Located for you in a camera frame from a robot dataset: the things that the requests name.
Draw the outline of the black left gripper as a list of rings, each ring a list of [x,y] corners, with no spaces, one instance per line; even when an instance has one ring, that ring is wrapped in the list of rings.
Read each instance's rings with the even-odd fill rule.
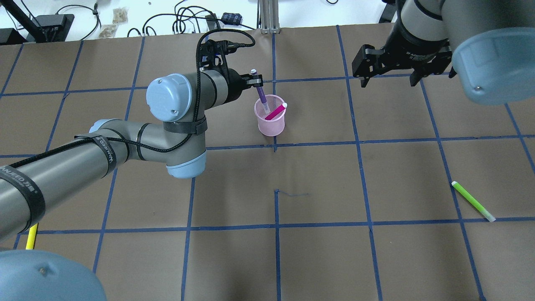
[[[233,102],[241,96],[242,92],[251,87],[263,87],[261,74],[238,74],[233,69],[228,70],[228,92],[226,103]]]

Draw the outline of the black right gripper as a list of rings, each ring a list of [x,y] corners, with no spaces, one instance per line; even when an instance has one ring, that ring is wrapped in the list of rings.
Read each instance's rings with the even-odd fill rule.
[[[415,87],[424,77],[443,74],[452,55],[448,40],[426,40],[403,25],[395,25],[382,49],[369,44],[361,46],[352,61],[352,72],[361,88],[366,88],[372,77],[386,72],[385,66],[413,69],[409,81]]]

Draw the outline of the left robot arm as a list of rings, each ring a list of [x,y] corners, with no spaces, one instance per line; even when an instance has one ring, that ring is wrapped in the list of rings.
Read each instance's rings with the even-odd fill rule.
[[[205,111],[262,87],[260,74],[201,67],[170,74],[147,87],[146,102],[161,124],[98,120],[61,147],[1,166],[1,238],[29,230],[61,203],[129,160],[159,162],[178,179],[206,167]],[[103,286],[84,265],[48,251],[1,251],[2,301],[105,301]]]

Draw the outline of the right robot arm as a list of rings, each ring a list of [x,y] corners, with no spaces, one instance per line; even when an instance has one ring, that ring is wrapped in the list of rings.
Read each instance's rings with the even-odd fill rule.
[[[533,0],[393,0],[397,19],[385,44],[364,44],[353,77],[412,70],[410,85],[451,66],[466,97],[502,105],[534,97]]]

